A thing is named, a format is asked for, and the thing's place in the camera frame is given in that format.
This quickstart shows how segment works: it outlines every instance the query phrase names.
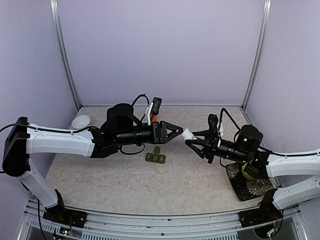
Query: white wall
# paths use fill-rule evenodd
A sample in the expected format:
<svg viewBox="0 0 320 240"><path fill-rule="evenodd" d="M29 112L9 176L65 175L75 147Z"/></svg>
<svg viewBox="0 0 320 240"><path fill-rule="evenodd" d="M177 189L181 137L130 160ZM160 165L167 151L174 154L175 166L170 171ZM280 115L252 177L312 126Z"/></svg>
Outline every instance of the white wall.
<svg viewBox="0 0 320 240"><path fill-rule="evenodd" d="M59 1L81 104L242 104L263 0Z"/></svg>
<svg viewBox="0 0 320 240"><path fill-rule="evenodd" d="M0 5L0 128L20 116L42 126L68 127L76 109L60 59L50 1L1 0ZM1 157L9 131L0 133ZM53 155L32 157L45 176ZM0 174L0 196L0 239L13 240L29 192L15 178Z"/></svg>
<svg viewBox="0 0 320 240"><path fill-rule="evenodd" d="M278 152L320 148L320 2L273 0L256 84L248 106L264 144ZM304 177L283 177L283 185ZM300 204L319 239L320 199Z"/></svg>

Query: white bowl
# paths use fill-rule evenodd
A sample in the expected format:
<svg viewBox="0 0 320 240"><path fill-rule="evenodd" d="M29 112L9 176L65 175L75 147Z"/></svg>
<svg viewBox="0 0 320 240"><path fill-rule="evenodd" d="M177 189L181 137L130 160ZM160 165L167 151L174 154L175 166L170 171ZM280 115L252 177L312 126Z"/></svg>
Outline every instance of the white bowl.
<svg viewBox="0 0 320 240"><path fill-rule="evenodd" d="M88 115L77 116L71 123L71 127L74 129L83 129L89 126L91 118Z"/></svg>

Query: white bottle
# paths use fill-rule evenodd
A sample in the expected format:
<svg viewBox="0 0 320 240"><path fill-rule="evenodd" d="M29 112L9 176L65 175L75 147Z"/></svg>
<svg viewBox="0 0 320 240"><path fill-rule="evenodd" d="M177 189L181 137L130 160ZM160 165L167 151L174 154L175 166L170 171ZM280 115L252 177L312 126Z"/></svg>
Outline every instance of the white bottle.
<svg viewBox="0 0 320 240"><path fill-rule="evenodd" d="M183 137L184 140L196 140L197 137L189 131L188 128L186 128L183 133L181 133L181 136Z"/></svg>

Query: floor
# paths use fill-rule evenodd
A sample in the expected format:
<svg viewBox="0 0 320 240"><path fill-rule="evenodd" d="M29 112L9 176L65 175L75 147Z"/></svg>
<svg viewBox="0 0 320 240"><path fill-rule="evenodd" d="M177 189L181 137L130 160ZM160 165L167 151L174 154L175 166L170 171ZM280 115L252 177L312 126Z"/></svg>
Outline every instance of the floor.
<svg viewBox="0 0 320 240"><path fill-rule="evenodd" d="M91 125L106 121L107 107L83 107L78 115L89 115ZM166 121L189 130L208 129L208 115L220 113L220 107L162 106L158 121ZM240 125L246 121L238 107L227 107ZM137 106L140 118L145 107ZM224 136L233 139L237 129L223 116ZM239 201L227 173L215 158L213 164L198 157L181 136L161 145L165 164L146 162L147 144L137 155L117 153L104 159L57 154L46 179L62 194L66 206L133 215L193 215L227 212L257 206L261 198ZM136 146L125 146L134 152Z"/></svg>

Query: wire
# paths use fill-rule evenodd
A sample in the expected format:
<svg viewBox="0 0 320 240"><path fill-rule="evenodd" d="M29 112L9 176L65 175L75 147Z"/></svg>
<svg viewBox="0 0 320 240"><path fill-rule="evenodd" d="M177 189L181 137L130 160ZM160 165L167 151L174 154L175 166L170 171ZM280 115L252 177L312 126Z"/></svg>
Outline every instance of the wire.
<svg viewBox="0 0 320 240"><path fill-rule="evenodd" d="M282 223L284 222L284 210L282 209L282 216L281 216L281 222L280 222L280 226L278 227L278 229L276 230L276 232L271 236L272 238L277 235L280 232L280 229L282 227Z"/></svg>
<svg viewBox="0 0 320 240"><path fill-rule="evenodd" d="M1 133L3 130L5 130L5 129L7 129L7 128L10 128L10 127L13 127L13 126L27 127L27 128L29 128L29 129L35 129L35 130L37 129L36 127L30 126L30 125L25 125L25 124L21 124L21 123L12 123L12 124L9 124L9 125L4 126L3 128L1 128L1 129L0 129L0 133Z"/></svg>
<svg viewBox="0 0 320 240"><path fill-rule="evenodd" d="M274 155L277 155L277 156L280 156L280 157L304 157L304 156L314 156L314 155L318 155L317 152L313 152L313 153L305 153L305 154L281 154L281 153L277 153L277 152L274 152L274 151L271 151L265 147L262 147L262 146L259 146L260 149L266 151L267 153L269 154L274 154Z"/></svg>
<svg viewBox="0 0 320 240"><path fill-rule="evenodd" d="M142 146L143 146L143 149L140 150L140 151L137 151L137 152L125 152L125 151L122 151L122 146L120 146L119 150L120 150L120 153L122 153L124 155L136 155L136 154L142 153L145 150L146 145L142 144Z"/></svg>
<svg viewBox="0 0 320 240"><path fill-rule="evenodd" d="M142 118L140 119L140 122L145 118L146 114L143 114Z"/></svg>
<svg viewBox="0 0 320 240"><path fill-rule="evenodd" d="M221 157L220 157L219 163L220 163L220 166L221 166L221 167L226 168L226 166L225 166L225 165L223 165L223 164L222 164L222 162L221 162Z"/></svg>
<svg viewBox="0 0 320 240"><path fill-rule="evenodd" d="M41 224L41 217L40 217L40 201L38 199L38 220L39 220L39 226L40 226L40 231L42 233L42 237L44 240L48 240L45 236L44 230L42 229L42 224Z"/></svg>
<svg viewBox="0 0 320 240"><path fill-rule="evenodd" d="M135 100L133 101L133 103L131 104L131 106L134 106L136 104L136 102L138 101L139 98L144 97L146 99L147 104L149 105L149 98L146 96L146 94L140 94L139 96L137 96L135 98Z"/></svg>
<svg viewBox="0 0 320 240"><path fill-rule="evenodd" d="M230 113L227 111L227 109L225 109L225 108L223 107L223 108L221 109L221 111L220 111L218 131L220 131L220 127L221 127L221 123L222 123L222 117L223 117L223 113L224 113L224 112L227 114L227 116L230 118L230 120L231 120L232 123L236 126L236 128L237 128L238 130L240 130L240 127L238 126L238 124L236 123L236 121L233 119L233 117L230 115Z"/></svg>
<svg viewBox="0 0 320 240"><path fill-rule="evenodd" d="M81 129L75 130L75 131L72 131L72 130L70 130L70 131L62 131L62 130L54 130L54 129L46 129L46 128L36 128L34 126L25 125L25 124L21 124L21 123L12 123L12 124L9 124L9 125L4 126L3 128L1 128L0 129L0 133L5 129L10 128L10 127L14 127L14 126L25 127L25 128L33 129L33 130L37 130L37 131L61 133L61 134L77 134L77 133L83 132L84 130L87 130L87 129L100 129L97 126L86 126L84 128L81 128Z"/></svg>
<svg viewBox="0 0 320 240"><path fill-rule="evenodd" d="M240 130L235 133L235 135L233 136L233 142L236 142L236 137L239 135L239 133L240 133Z"/></svg>
<svg viewBox="0 0 320 240"><path fill-rule="evenodd" d="M220 111L220 118L219 118L219 126L218 129L220 129L221 123L222 123L222 116L223 116L223 112L225 112L227 114L227 116L231 119L231 121L233 122L233 124L236 126L236 128L238 129L238 131L236 132L236 134L233 137L233 141L236 142L236 136L240 133L240 127L238 126L238 124L236 123L236 121L232 118L232 116L229 114L229 112L223 107ZM260 149L266 151L269 154L274 154L280 157L304 157L304 156L314 156L314 155L318 155L317 152L313 152L313 153L305 153L305 154L281 154L281 153L277 153L274 151L271 151L270 149L267 149L265 147L259 146Z"/></svg>

